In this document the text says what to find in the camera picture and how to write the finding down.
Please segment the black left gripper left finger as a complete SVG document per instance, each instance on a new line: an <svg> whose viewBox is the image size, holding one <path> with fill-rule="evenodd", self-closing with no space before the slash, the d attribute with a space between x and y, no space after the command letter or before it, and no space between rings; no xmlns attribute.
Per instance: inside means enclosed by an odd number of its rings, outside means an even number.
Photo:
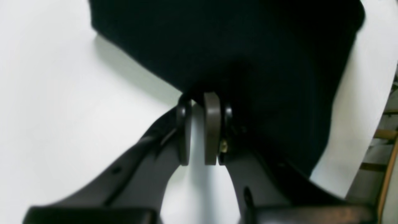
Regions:
<svg viewBox="0 0 398 224"><path fill-rule="evenodd" d="M59 202L31 207L24 223L162 224L168 181L189 163L191 114L191 100L182 95L98 177Z"/></svg>

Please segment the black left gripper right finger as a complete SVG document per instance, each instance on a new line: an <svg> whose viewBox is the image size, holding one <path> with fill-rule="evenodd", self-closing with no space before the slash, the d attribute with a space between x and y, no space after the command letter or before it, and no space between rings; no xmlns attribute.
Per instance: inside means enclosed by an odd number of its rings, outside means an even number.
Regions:
<svg viewBox="0 0 398 224"><path fill-rule="evenodd" d="M225 166L240 212L239 224L375 224L372 206L323 190L287 159L262 149L233 117L229 104L204 93L205 164Z"/></svg>

